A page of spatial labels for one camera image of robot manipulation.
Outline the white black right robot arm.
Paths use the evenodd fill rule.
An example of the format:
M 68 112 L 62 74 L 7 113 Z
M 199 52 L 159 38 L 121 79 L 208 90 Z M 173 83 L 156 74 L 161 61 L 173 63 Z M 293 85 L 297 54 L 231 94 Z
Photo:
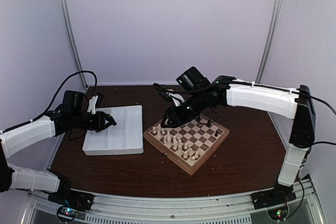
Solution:
M 274 188 L 269 192 L 272 203 L 279 204 L 289 196 L 315 142 L 316 113 L 306 85 L 299 88 L 266 86 L 231 76 L 218 76 L 210 82 L 196 67 L 190 67 L 177 78 L 183 91 L 173 91 L 155 83 L 153 86 L 166 100 L 172 100 L 163 116 L 162 127 L 174 128 L 197 118 L 205 109 L 238 106 L 265 111 L 279 134 L 279 116 L 292 121 L 285 158 Z

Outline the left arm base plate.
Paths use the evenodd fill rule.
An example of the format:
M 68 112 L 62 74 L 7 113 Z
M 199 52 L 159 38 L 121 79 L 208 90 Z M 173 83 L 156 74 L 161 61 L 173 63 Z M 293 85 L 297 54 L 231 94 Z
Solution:
M 81 191 L 71 190 L 69 196 L 61 193 L 47 193 L 48 200 L 59 205 L 68 206 L 79 211 L 89 211 L 93 204 L 94 195 Z

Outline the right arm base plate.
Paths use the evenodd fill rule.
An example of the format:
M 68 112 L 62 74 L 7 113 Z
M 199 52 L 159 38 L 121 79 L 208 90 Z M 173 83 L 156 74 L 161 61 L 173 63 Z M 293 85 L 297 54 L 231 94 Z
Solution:
M 296 198 L 297 197 L 293 189 L 285 191 L 273 188 L 251 194 L 251 200 L 255 210 L 277 205 L 285 205 Z

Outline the wooden chess board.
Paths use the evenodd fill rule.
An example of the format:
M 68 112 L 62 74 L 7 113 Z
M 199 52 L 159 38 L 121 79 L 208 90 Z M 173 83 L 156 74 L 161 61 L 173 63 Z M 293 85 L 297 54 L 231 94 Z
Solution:
M 230 130 L 205 115 L 176 128 L 157 122 L 144 138 L 179 168 L 194 175 L 229 136 Z

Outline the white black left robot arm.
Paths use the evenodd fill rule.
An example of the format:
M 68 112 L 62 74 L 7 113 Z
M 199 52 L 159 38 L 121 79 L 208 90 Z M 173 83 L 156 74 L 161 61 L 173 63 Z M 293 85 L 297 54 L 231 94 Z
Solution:
M 96 105 L 102 95 L 93 96 L 83 109 L 86 95 L 67 90 L 62 103 L 55 110 L 47 110 L 36 119 L 1 131 L 1 192 L 10 189 L 38 190 L 52 194 L 64 205 L 71 205 L 76 197 L 71 182 L 61 174 L 22 168 L 8 163 L 17 152 L 40 141 L 62 135 L 74 129 L 101 132 L 115 126 L 115 119 Z

